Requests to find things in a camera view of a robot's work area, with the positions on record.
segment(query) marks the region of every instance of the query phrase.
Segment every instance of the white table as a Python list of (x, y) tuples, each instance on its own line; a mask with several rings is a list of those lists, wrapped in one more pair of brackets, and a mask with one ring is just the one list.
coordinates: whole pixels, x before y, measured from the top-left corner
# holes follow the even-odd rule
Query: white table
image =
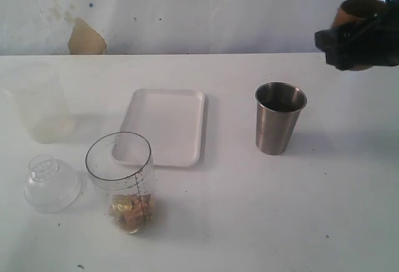
[[(33, 142), (0, 99), (0, 271), (399, 271), (399, 71), (339, 72), (322, 54), (0, 57), (0, 70), (44, 61), (60, 72), (80, 124), (67, 142)], [(308, 97), (289, 148), (254, 143), (254, 93), (265, 82)], [(24, 200), (40, 153), (85, 173), (90, 144), (118, 131), (139, 88), (208, 97), (206, 140), (190, 169), (157, 169), (158, 223), (114, 229), (87, 181), (53, 215)]]

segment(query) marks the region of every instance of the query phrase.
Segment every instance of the metal cup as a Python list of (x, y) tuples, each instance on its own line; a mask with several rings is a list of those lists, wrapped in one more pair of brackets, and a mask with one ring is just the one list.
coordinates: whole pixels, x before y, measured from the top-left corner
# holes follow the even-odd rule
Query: metal cup
[(256, 145), (261, 152), (279, 155), (287, 148), (301, 110), (305, 93), (285, 83), (267, 83), (255, 93), (257, 101)]

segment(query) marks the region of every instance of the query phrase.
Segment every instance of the white wall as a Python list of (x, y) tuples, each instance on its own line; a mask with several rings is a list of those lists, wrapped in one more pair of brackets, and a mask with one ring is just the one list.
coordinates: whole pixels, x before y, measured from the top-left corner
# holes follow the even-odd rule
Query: white wall
[(75, 17), (108, 54), (314, 51), (342, 1), (0, 0), (0, 54), (69, 54)]

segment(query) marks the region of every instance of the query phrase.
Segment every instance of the white plastic tray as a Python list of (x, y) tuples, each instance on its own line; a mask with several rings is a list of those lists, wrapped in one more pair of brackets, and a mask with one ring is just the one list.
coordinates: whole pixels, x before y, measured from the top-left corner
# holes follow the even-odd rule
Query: white plastic tray
[[(121, 131), (144, 136), (151, 145), (155, 165), (192, 166), (201, 153), (204, 102), (205, 95), (199, 91), (137, 90)], [(119, 156), (115, 159), (127, 160)]]

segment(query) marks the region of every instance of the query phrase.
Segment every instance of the clear plastic lid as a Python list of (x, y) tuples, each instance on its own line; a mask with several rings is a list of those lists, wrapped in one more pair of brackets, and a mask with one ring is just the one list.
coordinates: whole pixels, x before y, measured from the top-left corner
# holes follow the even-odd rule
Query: clear plastic lid
[(78, 197), (82, 181), (68, 163), (51, 155), (38, 155), (29, 163), (25, 198), (39, 213), (55, 213)]

